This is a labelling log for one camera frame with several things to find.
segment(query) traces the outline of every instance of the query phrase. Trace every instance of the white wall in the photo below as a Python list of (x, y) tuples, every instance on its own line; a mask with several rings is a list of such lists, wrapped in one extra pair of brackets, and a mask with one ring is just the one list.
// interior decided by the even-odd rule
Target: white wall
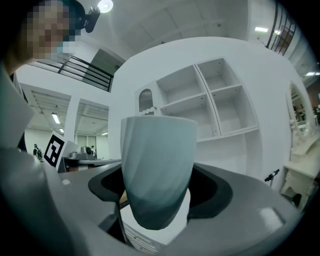
[(96, 136), (96, 156), (98, 159), (109, 159), (108, 136)]
[(91, 63), (98, 51), (98, 47), (94, 47), (83, 41), (79, 41), (75, 43), (73, 56)]
[(24, 140), (27, 152), (32, 155), (35, 148), (34, 144), (37, 144), (38, 148), (45, 154), (51, 134), (52, 131), (26, 129), (24, 132)]
[(81, 35), (81, 41), (85, 42), (95, 48), (100, 48), (106, 53), (115, 57), (117, 60), (123, 62), (135, 55), (135, 52), (122, 40), (118, 39), (118, 36), (113, 32), (108, 32), (106, 29), (112, 29), (106, 27), (103, 22), (98, 22), (92, 33), (83, 33)]
[(257, 115), (262, 163), (256, 177), (262, 180), (276, 169), (283, 170), (291, 147), (286, 89), (291, 80), (306, 97), (307, 91), (286, 58), (246, 41), (222, 37), (197, 37), (165, 43), (133, 56), (122, 65), (113, 81), (112, 95), (119, 100), (109, 112), (110, 157), (121, 156), (121, 119), (135, 115), (137, 89), (194, 63), (218, 57), (227, 58), (245, 85)]

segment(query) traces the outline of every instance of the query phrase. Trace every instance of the white ceiling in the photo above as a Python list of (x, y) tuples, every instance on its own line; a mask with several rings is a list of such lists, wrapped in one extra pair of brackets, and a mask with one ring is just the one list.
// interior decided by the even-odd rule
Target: white ceiling
[[(26, 84), (21, 85), (28, 104), (35, 114), (28, 128), (41, 131), (55, 131), (59, 134), (60, 128), (65, 128), (66, 116), (70, 102), (70, 96), (53, 91), (43, 91)], [(80, 102), (78, 106), (75, 134), (77, 135), (101, 135), (108, 131), (109, 110)], [(61, 124), (57, 124), (52, 113), (57, 113)]]
[[(79, 0), (85, 10), (100, 0)], [(164, 42), (192, 37), (227, 37), (233, 0), (113, 0), (89, 35), (112, 45), (121, 41), (134, 54)]]

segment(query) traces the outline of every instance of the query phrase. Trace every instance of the white pillar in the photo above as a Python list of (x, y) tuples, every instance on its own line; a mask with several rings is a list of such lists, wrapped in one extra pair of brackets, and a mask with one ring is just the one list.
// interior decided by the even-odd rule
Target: white pillar
[(66, 113), (65, 125), (64, 125), (64, 138), (71, 142), (75, 141), (75, 127), (77, 112), (79, 106), (80, 98), (77, 96), (72, 96), (70, 99), (68, 111)]

